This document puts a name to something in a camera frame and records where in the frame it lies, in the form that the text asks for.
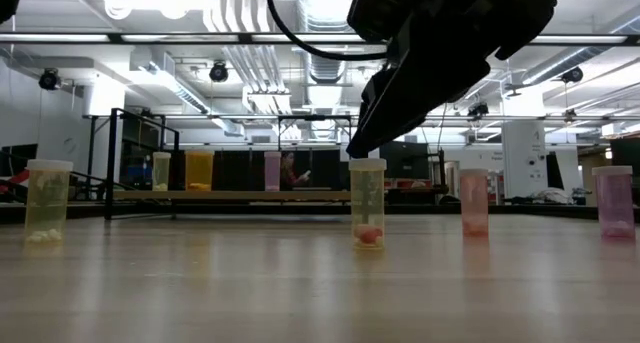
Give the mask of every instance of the person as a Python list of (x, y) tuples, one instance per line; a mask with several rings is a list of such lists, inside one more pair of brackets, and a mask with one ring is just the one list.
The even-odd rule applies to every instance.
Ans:
[(309, 181), (309, 174), (307, 171), (305, 174), (296, 177), (293, 170), (293, 164), (295, 162), (295, 155), (293, 152), (284, 153), (280, 162), (280, 190), (291, 190), (293, 187), (299, 187)]

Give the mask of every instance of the plastic container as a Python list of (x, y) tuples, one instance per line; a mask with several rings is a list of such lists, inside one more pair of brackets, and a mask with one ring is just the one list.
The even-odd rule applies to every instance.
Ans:
[(280, 152), (264, 153), (264, 190), (278, 192), (280, 190)]
[(73, 163), (35, 159), (27, 162), (27, 169), (25, 240), (29, 244), (61, 243)]
[(460, 205), (465, 236), (489, 234), (489, 191), (486, 169), (460, 170)]
[(153, 190), (166, 192), (169, 190), (169, 170), (171, 169), (171, 153), (153, 153)]
[(596, 180), (598, 218), (602, 237), (635, 239), (630, 166), (598, 167)]
[(213, 152), (186, 151), (185, 189), (188, 191), (211, 191), (213, 180)]
[(384, 159), (354, 159), (351, 171), (351, 233), (358, 249), (384, 248)]

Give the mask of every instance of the wooden floor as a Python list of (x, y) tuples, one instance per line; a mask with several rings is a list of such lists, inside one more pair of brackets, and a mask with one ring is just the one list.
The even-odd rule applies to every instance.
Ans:
[(634, 244), (591, 221), (388, 218), (356, 252), (346, 218), (70, 221), (58, 249), (0, 227), (0, 342), (634, 342)]

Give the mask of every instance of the pink container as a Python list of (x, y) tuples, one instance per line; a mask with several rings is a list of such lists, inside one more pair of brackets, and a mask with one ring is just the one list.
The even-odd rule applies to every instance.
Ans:
[(603, 238), (635, 239), (631, 199), (630, 166), (598, 167), (592, 170), (596, 179), (598, 218)]
[(465, 236), (489, 234), (489, 191), (486, 169), (460, 170), (460, 204)]
[(278, 192), (280, 190), (280, 152), (264, 153), (264, 190)]

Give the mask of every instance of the yellow liquid container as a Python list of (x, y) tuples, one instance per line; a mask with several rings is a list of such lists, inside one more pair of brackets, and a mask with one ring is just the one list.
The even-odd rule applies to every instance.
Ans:
[(213, 152), (187, 151), (185, 189), (188, 191), (211, 191), (213, 180)]
[(169, 190), (169, 170), (171, 169), (171, 153), (153, 153), (153, 190), (166, 192)]
[(73, 163), (30, 160), (25, 240), (29, 244), (56, 244), (63, 238), (67, 219), (69, 174)]
[(384, 159), (349, 161), (351, 234), (357, 249), (384, 248)]

